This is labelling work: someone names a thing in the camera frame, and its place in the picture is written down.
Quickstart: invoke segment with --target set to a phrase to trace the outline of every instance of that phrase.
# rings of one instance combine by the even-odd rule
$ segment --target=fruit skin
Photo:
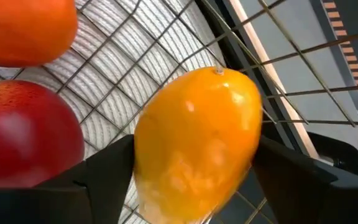
[[[0,66],[51,62],[73,42],[74,0],[0,0]]]
[[[80,125],[63,99],[35,83],[0,82],[0,187],[33,187],[83,157]]]
[[[258,89],[237,71],[201,68],[163,88],[135,129],[135,181],[148,221],[185,223],[219,209],[246,175],[261,125]]]

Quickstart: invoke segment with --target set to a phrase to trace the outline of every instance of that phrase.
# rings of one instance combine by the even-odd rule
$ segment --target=wire basket
[[[358,31],[346,29],[334,0],[76,0],[76,7],[78,35],[67,53],[42,67],[0,67],[0,80],[28,80],[64,98],[86,157],[133,133],[164,85],[217,63],[256,82],[265,135],[315,159],[308,132],[358,148]],[[305,26],[309,17],[314,23]],[[236,194],[254,209],[251,223],[266,199],[254,205]],[[137,207],[132,180],[119,224],[147,223]]]

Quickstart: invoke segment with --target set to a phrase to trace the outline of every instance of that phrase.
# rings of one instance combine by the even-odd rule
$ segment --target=metal wire
[[[76,97],[78,97],[80,100],[82,100],[90,109],[90,111],[87,113],[86,116],[84,116],[84,118],[80,121],[81,124],[86,123],[87,119],[89,119],[89,117],[95,113],[98,114],[98,116],[102,117],[103,119],[105,119],[108,123],[111,124],[111,126],[113,126],[116,129],[116,134],[114,136],[111,136],[110,140],[109,140],[109,144],[111,144],[112,142],[114,142],[117,138],[119,138],[119,136],[121,134],[126,134],[125,130],[127,129],[127,127],[135,122],[135,119],[138,117],[139,113],[142,111],[142,109],[144,108],[144,106],[150,101],[150,99],[171,79],[172,76],[174,76],[174,74],[176,74],[178,71],[181,72],[187,72],[189,69],[186,68],[185,63],[186,61],[188,61],[189,59],[191,59],[192,57],[194,57],[197,54],[200,54],[201,52],[207,52],[208,55],[212,56],[212,58],[215,59],[216,63],[220,64],[220,65],[224,65],[224,62],[221,61],[221,59],[219,59],[219,57],[210,49],[211,46],[213,46],[214,44],[217,44],[219,41],[225,39],[225,38],[234,38],[234,40],[236,40],[236,42],[238,43],[238,45],[240,46],[240,48],[249,56],[249,58],[252,60],[252,62],[254,64],[252,64],[249,67],[246,68],[242,68],[239,69],[240,72],[249,72],[252,69],[255,68],[259,68],[261,71],[261,74],[266,78],[269,79],[275,86],[275,88],[277,89],[278,93],[273,93],[272,95],[267,95],[265,98],[266,99],[279,99],[279,98],[284,98],[290,105],[291,107],[298,113],[299,117],[301,119],[297,119],[297,120],[290,120],[290,119],[280,119],[280,120],[274,120],[271,114],[268,114],[266,110],[264,110],[264,113],[267,115],[268,120],[265,120],[264,123],[305,123],[305,124],[344,124],[344,125],[352,125],[352,126],[358,126],[358,121],[354,121],[353,119],[351,119],[349,113],[346,111],[346,109],[343,107],[343,105],[340,103],[340,101],[333,95],[333,93],[335,92],[343,92],[343,91],[354,91],[354,90],[358,90],[358,85],[357,86],[342,86],[342,87],[337,87],[337,88],[329,88],[328,85],[326,84],[326,82],[322,79],[322,75],[316,71],[316,69],[314,68],[314,66],[311,64],[311,62],[305,57],[305,54],[310,53],[310,52],[315,52],[317,50],[321,50],[321,49],[325,49],[328,47],[332,47],[332,46],[336,46],[339,45],[341,43],[345,43],[351,40],[356,40],[358,39],[358,34],[352,34],[352,35],[346,35],[346,36],[342,36],[336,40],[333,41],[329,41],[323,44],[319,44],[319,45],[315,45],[312,47],[309,47],[307,49],[301,49],[300,46],[293,40],[293,38],[291,37],[291,35],[288,33],[288,31],[286,30],[286,28],[284,28],[283,24],[280,22],[280,20],[274,15],[274,13],[272,12],[272,9],[279,6],[281,3],[285,2],[286,0],[278,0],[275,1],[274,3],[267,5],[265,3],[265,1],[263,0],[258,0],[260,5],[262,6],[262,10],[259,12],[254,13],[253,15],[249,16],[248,19],[242,21],[239,24],[235,24],[234,27],[230,27],[226,21],[219,15],[218,12],[216,12],[213,8],[212,5],[210,5],[210,3],[207,0],[201,0],[206,6],[207,8],[212,12],[212,14],[215,16],[215,18],[222,24],[225,26],[225,31],[223,34],[217,36],[216,38],[214,38],[213,40],[210,40],[207,43],[204,43],[202,41],[202,39],[198,36],[198,34],[191,28],[191,26],[189,24],[186,23],[186,21],[181,18],[181,16],[188,10],[188,8],[194,4],[195,0],[189,0],[184,6],[183,9],[179,12],[176,12],[176,10],[171,6],[170,1],[169,0],[156,0],[156,1],[160,1],[169,11],[170,13],[172,13],[172,15],[174,16],[173,20],[170,21],[169,25],[166,26],[164,28],[163,31],[161,31],[161,33],[159,33],[158,36],[155,36],[155,34],[153,34],[151,31],[149,31],[146,27],[144,27],[141,23],[141,21],[139,21],[136,18],[136,14],[139,10],[139,6],[142,3],[142,0],[138,0],[133,8],[132,11],[128,11],[118,0],[112,0],[115,1],[117,3],[118,6],[121,7],[121,9],[126,12],[127,17],[118,25],[118,27],[116,27],[116,29],[111,32],[110,34],[106,34],[105,32],[103,32],[103,30],[99,27],[99,25],[97,25],[95,22],[92,21],[92,19],[90,19],[87,15],[86,15],[86,9],[87,7],[89,7],[91,5],[91,3],[93,1],[96,0],[87,0],[79,9],[78,9],[78,15],[83,17],[84,19],[86,19],[87,22],[89,22],[90,24],[92,24],[95,28],[97,28],[97,30],[100,31],[100,33],[102,33],[105,37],[105,40],[102,42],[102,44],[100,46],[97,47],[97,49],[92,52],[92,54],[89,57],[85,57],[84,55],[82,55],[79,51],[77,51],[74,48],[71,48],[71,50],[76,53],[77,55],[79,55],[83,60],[84,63],[78,67],[78,69],[76,69],[76,71],[65,81],[62,81],[61,79],[59,79],[56,74],[54,74],[50,69],[48,69],[47,67],[42,67],[42,69],[44,69],[51,77],[53,77],[54,79],[56,79],[60,84],[61,87],[57,90],[57,94],[61,93],[63,90],[68,90],[70,93],[74,94]],[[286,40],[288,41],[288,43],[291,44],[291,46],[295,49],[295,52],[290,53],[290,54],[286,54],[286,55],[281,55],[279,57],[267,60],[267,61],[260,61],[259,58],[254,55],[252,53],[252,51],[243,43],[243,41],[241,41],[241,39],[235,34],[235,31],[237,30],[241,30],[243,29],[243,26],[252,22],[253,20],[255,20],[256,18],[262,16],[262,15],[268,15],[269,18],[271,18],[271,20],[274,22],[274,24],[280,29],[281,33],[284,35],[284,37],[286,38]],[[114,40],[114,36],[125,26],[125,24],[128,23],[128,21],[133,21],[136,23],[137,26],[139,26],[145,34],[147,34],[147,38],[152,39],[152,44],[150,46],[147,47],[146,51],[143,52],[139,58],[134,58],[133,55],[129,54],[124,48],[122,48],[120,46],[119,43],[117,43]],[[174,23],[179,22],[181,24],[184,25],[184,27],[195,37],[195,39],[200,42],[201,47],[198,50],[194,50],[194,52],[190,53],[189,55],[187,55],[186,57],[183,57],[182,60],[177,59],[176,56],[174,56],[171,51],[169,51],[166,46],[164,46],[160,39],[164,36],[164,34],[166,32],[168,32],[168,30],[172,27],[172,25],[174,25]],[[130,66],[130,68],[123,74],[123,76],[118,79],[118,81],[114,81],[111,78],[109,78],[108,75],[106,75],[100,68],[98,68],[98,66],[93,63],[92,59],[95,58],[95,56],[97,56],[97,54],[103,49],[103,47],[105,47],[107,44],[113,44],[115,47],[117,47],[117,49],[119,49],[123,55],[125,55],[131,62],[132,65]],[[175,68],[170,72],[170,74],[165,77],[162,82],[158,81],[156,78],[154,78],[153,75],[150,74],[150,68],[149,67],[144,67],[143,65],[140,64],[141,60],[147,55],[147,53],[154,47],[154,46],[158,46],[159,48],[161,48],[164,53],[166,53],[166,56],[170,58],[170,60],[174,61],[176,63]],[[270,75],[268,74],[268,72],[266,71],[266,69],[264,68],[265,65],[271,64],[271,63],[275,63],[275,62],[280,62],[282,60],[286,60],[289,58],[293,58],[293,57],[297,57],[299,56],[302,61],[304,61],[304,63],[306,63],[307,67],[310,69],[310,71],[312,72],[312,74],[314,75],[314,77],[316,77],[316,79],[319,81],[320,85],[323,87],[323,89],[321,90],[307,90],[307,91],[296,91],[296,92],[291,92],[291,93],[285,93],[280,85],[274,80],[271,79]],[[101,76],[103,76],[108,82],[109,84],[112,86],[112,88],[110,88],[102,98],[100,98],[98,100],[98,102],[96,104],[89,102],[89,100],[84,99],[79,93],[77,93],[75,90],[73,90],[70,87],[70,83],[73,81],[73,79],[75,77],[77,77],[77,75],[86,67],[86,66],[90,66],[93,69],[95,69],[97,72],[100,73]],[[153,93],[148,97],[147,100],[145,100],[142,103],[139,103],[137,100],[133,99],[133,97],[131,97],[130,95],[128,95],[120,86],[120,83],[130,74],[130,72],[135,69],[135,68],[139,68],[140,71],[147,75],[148,78],[150,80],[153,81],[153,83],[155,84],[155,86],[157,87]],[[19,78],[20,75],[22,74],[22,72],[25,69],[20,69],[17,71],[17,73],[15,73],[11,79],[16,79]],[[2,76],[0,74],[0,80],[4,80],[6,79],[4,76]],[[113,120],[111,120],[110,118],[108,118],[100,109],[99,106],[106,100],[106,98],[108,96],[110,96],[112,94],[112,92],[117,89],[120,90],[127,99],[129,99],[131,102],[133,102],[137,109],[136,112],[123,124],[123,125],[118,125],[116,124],[116,122],[114,122]],[[334,104],[339,108],[340,112],[344,115],[344,117],[346,118],[345,121],[335,121],[335,120],[323,120],[323,119],[307,119],[301,112],[300,110],[295,106],[295,104],[289,99],[289,96],[305,96],[305,95],[314,95],[314,94],[319,94],[319,93],[327,93],[330,98],[333,100]],[[85,140],[87,144],[89,144],[89,146],[95,148],[95,150],[100,150],[101,148],[98,147],[94,142],[91,142],[89,139]],[[250,203],[245,197],[241,197],[243,200],[245,200],[247,203]],[[132,209],[130,206],[128,205],[124,205],[127,209],[129,209],[131,211],[131,214],[124,220],[124,223],[126,221],[128,221],[130,219],[130,217],[132,215],[136,215],[140,218],[142,218],[137,212],[136,209]],[[255,207],[256,211],[258,212],[260,210],[260,207]]]

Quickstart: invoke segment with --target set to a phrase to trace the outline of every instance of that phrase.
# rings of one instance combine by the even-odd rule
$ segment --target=wire rack
[[[238,70],[246,74],[255,69],[260,71],[275,90],[272,94],[263,94],[264,100],[281,101],[287,106],[282,110],[294,114],[287,116],[287,119],[278,119],[274,111],[264,108],[264,123],[343,124],[357,127],[358,120],[352,119],[335,93],[358,90],[358,79],[355,85],[330,88],[321,72],[305,55],[332,46],[340,46],[345,53],[350,52],[347,45],[358,39],[358,33],[341,35],[343,32],[336,32],[337,38],[332,41],[301,48],[273,11],[285,1],[267,4],[263,0],[255,0],[260,10],[241,23],[230,26],[209,0],[77,0],[79,30],[71,49],[54,63],[40,68],[0,68],[0,80],[30,80],[45,85],[63,97],[75,111],[83,128],[88,157],[123,135],[133,133],[142,108],[159,89],[176,77],[198,67],[217,63],[226,66],[227,58],[222,54],[219,43],[231,39],[236,41],[250,62],[249,66]],[[200,16],[199,4],[222,25],[222,34],[213,35],[207,20]],[[330,11],[335,9],[333,2],[323,2],[323,5],[329,18],[337,17]],[[155,9],[161,13],[152,13]],[[262,16],[271,19],[293,48],[292,52],[263,60],[254,49],[246,46],[237,31],[244,30],[247,24]],[[269,65],[295,57],[305,63],[321,89],[285,91],[271,73]],[[357,64],[350,65],[350,68],[357,68]],[[344,120],[308,119],[290,98],[320,93],[328,94],[345,117]],[[255,211],[247,220],[250,223],[266,199],[253,205],[239,192],[236,194]],[[138,213],[136,199],[137,192],[132,180],[120,224],[146,223]]]

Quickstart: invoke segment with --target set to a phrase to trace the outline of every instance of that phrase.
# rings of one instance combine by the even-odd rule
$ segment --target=white textured surface
[[[79,9],[85,2],[85,0],[77,0],[77,8]],[[174,8],[175,13],[179,13],[189,0],[167,0],[167,2]],[[127,11],[132,12],[135,4],[135,0],[92,0],[83,10],[83,14],[97,27],[85,16],[79,14],[78,35],[72,49],[53,63],[45,65],[45,68],[53,75],[43,68],[26,68],[17,77],[17,79],[32,81],[58,91],[63,83],[67,82],[84,64],[85,60],[96,52],[108,36],[116,32],[112,41],[97,52],[90,60],[90,64],[86,64],[67,87],[59,92],[59,95],[73,108],[76,117],[81,122],[85,139],[91,143],[86,143],[85,157],[106,147],[119,129],[129,122],[169,74],[175,72],[173,75],[175,78],[185,72],[183,68],[193,70],[215,64],[214,57],[207,50],[202,50],[185,61],[183,68],[180,67],[174,71],[178,66],[177,62],[181,62],[202,48],[202,44],[179,20],[169,27],[175,15],[160,0],[142,0],[134,17],[117,30],[128,17]],[[195,3],[190,5],[181,18],[203,43],[214,39]],[[149,36],[138,22],[153,37]],[[168,30],[161,37],[160,43],[173,58],[159,44],[155,44],[118,84],[118,88],[115,88],[97,110],[84,120],[92,111],[92,107],[99,103],[165,29]],[[210,49],[221,62],[224,61],[218,45],[213,45]],[[19,71],[19,68],[0,68],[0,77],[9,79]],[[126,134],[134,132],[136,121],[137,117],[124,130]],[[125,203],[132,209],[137,206],[137,192],[133,180]],[[123,208],[120,223],[129,214],[130,211]],[[143,223],[144,221],[132,215],[127,222]]]

